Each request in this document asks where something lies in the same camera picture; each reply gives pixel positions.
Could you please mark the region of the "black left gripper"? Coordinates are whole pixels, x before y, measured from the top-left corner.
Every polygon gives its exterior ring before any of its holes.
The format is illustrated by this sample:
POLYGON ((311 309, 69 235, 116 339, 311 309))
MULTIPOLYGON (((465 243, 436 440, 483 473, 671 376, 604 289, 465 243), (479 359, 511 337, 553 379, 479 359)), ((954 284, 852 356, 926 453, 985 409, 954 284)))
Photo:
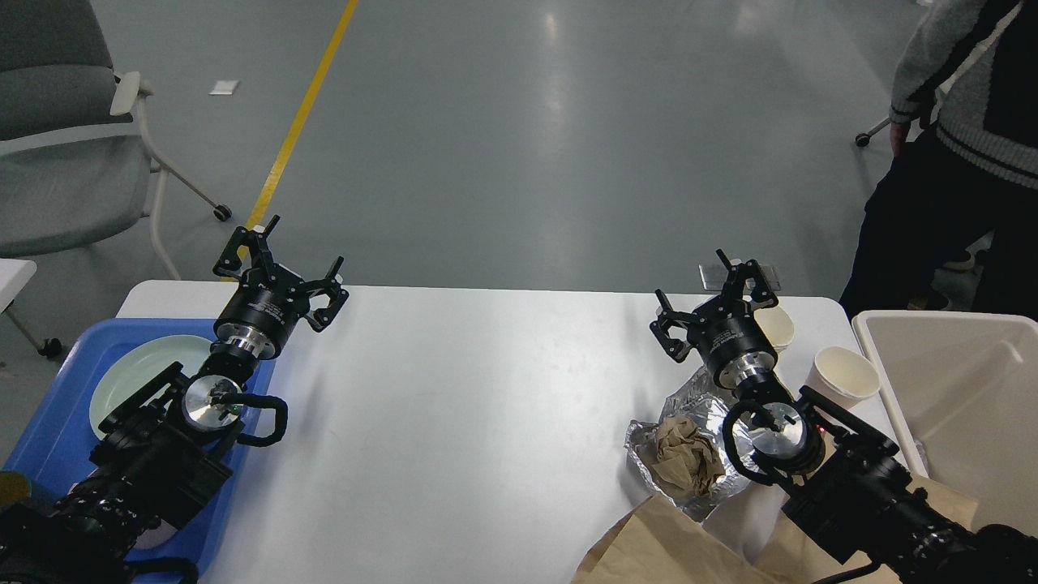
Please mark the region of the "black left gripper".
POLYGON ((344 256, 318 280, 275 276, 268 237, 281 216, 246 230, 238 226, 214 266, 215 276, 238 282, 231 300, 214 324, 219 343, 237 346, 260 361, 277 359, 300 319, 322 333, 340 313, 350 293, 342 285, 344 256))

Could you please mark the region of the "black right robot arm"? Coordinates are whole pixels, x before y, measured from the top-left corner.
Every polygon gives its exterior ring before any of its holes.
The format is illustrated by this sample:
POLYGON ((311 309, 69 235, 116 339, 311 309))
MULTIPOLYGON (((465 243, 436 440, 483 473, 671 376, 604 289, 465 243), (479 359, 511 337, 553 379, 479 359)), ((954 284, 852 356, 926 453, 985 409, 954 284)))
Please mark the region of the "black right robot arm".
POLYGON ((757 312, 778 306, 755 260, 732 263, 722 288, 693 311, 678 311, 663 290, 651 332, 682 363, 701 356, 713 384, 731 392, 718 433, 736 473, 788 499, 783 515, 834 560, 868 556, 864 568, 834 574, 830 583, 886 566, 903 583, 1034 583, 1036 539, 990 524, 972 532, 940 515, 911 473, 898 445, 841 404, 804 385, 793 397, 776 376, 778 351, 757 312))

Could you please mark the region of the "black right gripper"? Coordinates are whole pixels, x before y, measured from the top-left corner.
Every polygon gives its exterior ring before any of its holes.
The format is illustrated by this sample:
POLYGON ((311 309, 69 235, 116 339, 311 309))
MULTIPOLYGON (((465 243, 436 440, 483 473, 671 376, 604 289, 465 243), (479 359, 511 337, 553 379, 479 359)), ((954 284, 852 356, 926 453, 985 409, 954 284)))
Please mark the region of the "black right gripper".
POLYGON ((727 274, 719 296, 685 313, 674 309, 663 290, 655 290, 659 307, 650 330, 676 363, 684 363, 696 349, 713 382, 735 392, 752 378, 774 373, 778 355, 757 324, 755 311, 774 309, 778 296, 756 260, 737 265, 723 249, 715 254, 727 274), (674 328, 683 330, 684 337, 673 337, 674 328))

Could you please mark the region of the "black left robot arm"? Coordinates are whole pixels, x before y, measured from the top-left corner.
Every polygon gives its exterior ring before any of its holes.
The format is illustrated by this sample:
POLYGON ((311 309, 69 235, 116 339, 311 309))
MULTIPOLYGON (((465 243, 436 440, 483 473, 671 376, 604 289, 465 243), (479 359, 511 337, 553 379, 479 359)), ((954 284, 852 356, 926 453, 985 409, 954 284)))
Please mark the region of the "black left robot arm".
POLYGON ((196 583, 185 557, 129 561, 149 530, 185 528, 230 480, 236 446, 270 447, 288 429, 285 400, 248 388, 263 361, 282 354, 300 321, 323 332, 349 298, 344 258, 315 280, 275 261, 279 217, 234 230, 212 272, 237 282, 215 319, 215 341, 196 373, 174 361, 99 422, 92 473, 52 504, 23 498, 2 510, 4 583, 131 583, 177 573, 196 583))

